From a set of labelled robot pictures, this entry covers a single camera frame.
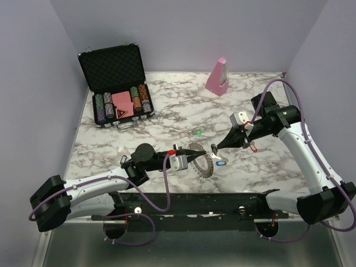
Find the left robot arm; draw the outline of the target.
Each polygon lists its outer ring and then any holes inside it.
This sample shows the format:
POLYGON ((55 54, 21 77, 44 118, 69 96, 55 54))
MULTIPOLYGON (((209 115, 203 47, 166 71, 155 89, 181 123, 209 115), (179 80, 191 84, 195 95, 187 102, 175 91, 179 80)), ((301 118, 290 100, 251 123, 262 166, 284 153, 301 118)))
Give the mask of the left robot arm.
POLYGON ((152 145, 137 146, 130 159, 122 158, 120 167, 101 175, 65 181, 60 175, 48 178, 30 197, 32 211, 29 221, 37 224, 40 232, 53 230, 65 221, 77 217, 99 215, 112 220, 123 214, 121 203, 111 200, 106 205, 101 201, 110 193, 139 189, 149 180, 148 172, 162 171, 164 183, 168 183, 168 169, 186 170, 188 164, 205 150, 190 150, 174 147, 172 150, 157 152, 152 145))

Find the steel disc with keyrings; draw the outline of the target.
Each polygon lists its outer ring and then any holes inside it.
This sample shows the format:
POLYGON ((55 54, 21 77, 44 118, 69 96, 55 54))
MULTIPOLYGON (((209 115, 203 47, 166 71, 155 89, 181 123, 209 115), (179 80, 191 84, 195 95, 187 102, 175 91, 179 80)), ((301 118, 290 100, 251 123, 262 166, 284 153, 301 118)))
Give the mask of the steel disc with keyrings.
MULTIPOLYGON (((190 143, 188 145, 189 150, 205 152, 205 149, 202 145, 198 143, 190 143)), ((204 154, 203 156, 199 156, 191 162, 193 169, 198 173, 198 175, 202 178, 208 178, 213 175, 214 166, 212 158, 208 154, 204 154)))

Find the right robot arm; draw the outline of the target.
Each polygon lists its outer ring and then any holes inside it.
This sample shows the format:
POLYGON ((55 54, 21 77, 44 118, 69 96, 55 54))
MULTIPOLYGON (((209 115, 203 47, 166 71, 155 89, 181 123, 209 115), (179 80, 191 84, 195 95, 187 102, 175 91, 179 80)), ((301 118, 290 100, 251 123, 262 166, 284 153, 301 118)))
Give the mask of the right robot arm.
POLYGON ((232 128, 217 149, 245 149, 254 140, 276 136, 289 149, 309 190, 306 194, 279 190, 264 192, 265 199, 256 203, 257 214, 267 218, 281 210, 300 215, 306 223, 313 225, 345 212, 349 205, 345 197, 352 199, 355 196, 355 185, 345 183, 327 162, 324 163, 325 169, 320 167, 308 146, 311 136, 302 130, 299 109, 293 105, 280 107, 271 92, 265 96, 259 94, 251 102, 261 118, 250 127, 246 112, 232 114, 232 128))

